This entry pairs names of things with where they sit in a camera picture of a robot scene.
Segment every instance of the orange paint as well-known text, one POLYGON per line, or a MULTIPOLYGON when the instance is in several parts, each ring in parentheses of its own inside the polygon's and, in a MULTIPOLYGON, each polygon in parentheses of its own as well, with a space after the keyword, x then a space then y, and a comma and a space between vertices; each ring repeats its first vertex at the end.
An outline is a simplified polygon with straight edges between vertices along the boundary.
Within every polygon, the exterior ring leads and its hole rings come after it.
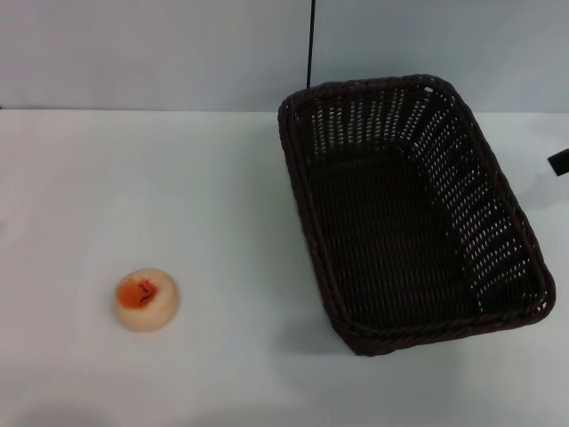
POLYGON ((156 286, 145 278, 129 279, 116 290, 118 302, 127 309, 142 309, 156 297, 156 286))

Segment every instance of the white table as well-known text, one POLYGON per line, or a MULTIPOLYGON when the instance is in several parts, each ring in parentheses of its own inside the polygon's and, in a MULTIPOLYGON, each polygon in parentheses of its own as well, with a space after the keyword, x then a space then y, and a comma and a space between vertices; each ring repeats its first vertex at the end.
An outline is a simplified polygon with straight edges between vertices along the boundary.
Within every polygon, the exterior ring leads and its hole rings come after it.
POLYGON ((353 356, 328 326, 276 114, 0 112, 0 425, 566 426, 569 115, 479 114, 554 278, 539 325, 353 356), (178 280, 133 334, 125 273, 178 280))

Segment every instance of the basket rim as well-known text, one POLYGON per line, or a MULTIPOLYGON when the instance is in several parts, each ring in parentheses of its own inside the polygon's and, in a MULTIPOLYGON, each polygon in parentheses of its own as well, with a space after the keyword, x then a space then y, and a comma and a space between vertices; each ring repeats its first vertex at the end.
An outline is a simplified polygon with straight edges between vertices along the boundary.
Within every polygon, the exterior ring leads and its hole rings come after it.
MULTIPOLYGON (((556 288, 553 277, 543 260, 537 238, 471 109, 450 83, 442 78, 426 74, 324 83, 298 91, 287 97, 278 110, 278 123, 293 192, 297 199, 302 227, 317 273, 323 303, 326 311, 331 313, 329 314, 330 317, 334 317, 331 321, 333 323, 340 322, 336 326, 343 332, 353 335, 355 338, 365 337, 369 340, 378 341, 378 343, 387 340, 392 346, 395 337, 405 337, 406 341, 417 340, 416 343, 425 343, 424 337, 419 339, 419 335, 436 334, 442 330, 447 331, 447 334, 448 331, 453 331, 455 334, 460 333, 461 336, 482 334, 536 323, 550 314, 556 302, 556 288), (308 185, 306 169, 304 164, 299 161, 301 154, 294 127, 295 113, 298 109, 306 106, 307 102, 311 103, 320 97, 374 93, 384 89, 404 89, 417 86, 431 88, 452 100, 450 108, 454 109, 455 114, 464 124, 472 148, 482 159, 497 196, 501 199, 504 209, 512 220, 512 226, 520 237, 521 244, 529 254, 531 263, 537 267, 537 279, 539 279, 542 295, 532 306, 502 313, 478 314, 441 322, 429 322, 418 326, 395 326, 390 329, 361 325, 354 322, 348 315, 345 302, 336 284, 332 269, 333 264, 327 253, 324 236, 316 217, 316 208, 308 185)), ((443 341, 440 336, 438 338, 435 341, 443 341)))

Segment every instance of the dark brown wicker basket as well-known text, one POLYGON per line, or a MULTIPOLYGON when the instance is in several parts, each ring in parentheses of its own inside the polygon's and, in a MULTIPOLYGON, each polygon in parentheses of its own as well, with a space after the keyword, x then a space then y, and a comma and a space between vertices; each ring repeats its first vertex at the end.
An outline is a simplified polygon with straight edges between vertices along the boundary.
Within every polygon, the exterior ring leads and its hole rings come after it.
POLYGON ((325 310, 357 354, 529 325, 555 303, 472 112, 431 76, 330 83, 278 114, 325 310))

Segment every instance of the black wire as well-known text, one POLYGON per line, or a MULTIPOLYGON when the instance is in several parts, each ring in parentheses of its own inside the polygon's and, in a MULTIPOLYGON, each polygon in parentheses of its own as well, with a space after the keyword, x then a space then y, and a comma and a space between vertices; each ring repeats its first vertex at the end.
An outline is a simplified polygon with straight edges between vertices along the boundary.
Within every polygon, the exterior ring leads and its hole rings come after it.
POLYGON ((312 46, 314 45, 314 15, 317 1, 312 0, 310 6, 310 39, 309 39, 309 69, 306 75, 306 88, 310 88, 310 77, 312 75, 312 46))

